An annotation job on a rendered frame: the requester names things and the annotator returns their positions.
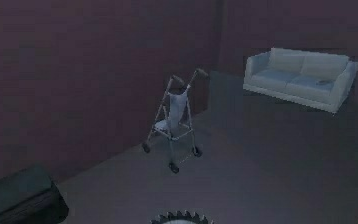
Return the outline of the circular saw blade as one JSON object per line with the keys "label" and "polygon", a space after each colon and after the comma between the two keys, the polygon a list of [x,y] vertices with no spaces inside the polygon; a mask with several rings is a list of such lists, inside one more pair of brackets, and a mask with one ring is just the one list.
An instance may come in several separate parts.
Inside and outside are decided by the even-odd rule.
{"label": "circular saw blade", "polygon": [[176,211],[159,214],[149,221],[149,224],[215,224],[213,220],[209,220],[205,215],[199,215],[197,212]]}

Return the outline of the grey folding stroller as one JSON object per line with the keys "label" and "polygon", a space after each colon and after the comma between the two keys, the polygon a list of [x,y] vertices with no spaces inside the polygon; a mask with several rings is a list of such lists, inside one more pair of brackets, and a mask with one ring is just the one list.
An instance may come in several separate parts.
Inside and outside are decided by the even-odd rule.
{"label": "grey folding stroller", "polygon": [[196,145],[195,130],[192,123],[189,92],[192,83],[198,75],[205,78],[209,74],[201,68],[196,68],[188,83],[181,77],[172,75],[168,81],[163,97],[160,101],[153,124],[149,130],[146,140],[141,144],[143,151],[149,153],[151,147],[149,142],[153,135],[164,136],[169,143],[170,160],[168,167],[177,174],[179,167],[175,163],[173,143],[190,134],[192,139],[191,152],[195,157],[201,157],[203,152]]}

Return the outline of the pale grey sofa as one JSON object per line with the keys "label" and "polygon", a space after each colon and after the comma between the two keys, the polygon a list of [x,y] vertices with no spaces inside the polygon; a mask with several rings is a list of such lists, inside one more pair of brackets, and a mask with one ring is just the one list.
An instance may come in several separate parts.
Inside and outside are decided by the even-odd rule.
{"label": "pale grey sofa", "polygon": [[243,89],[336,114],[357,72],[346,55],[273,47],[247,58]]}

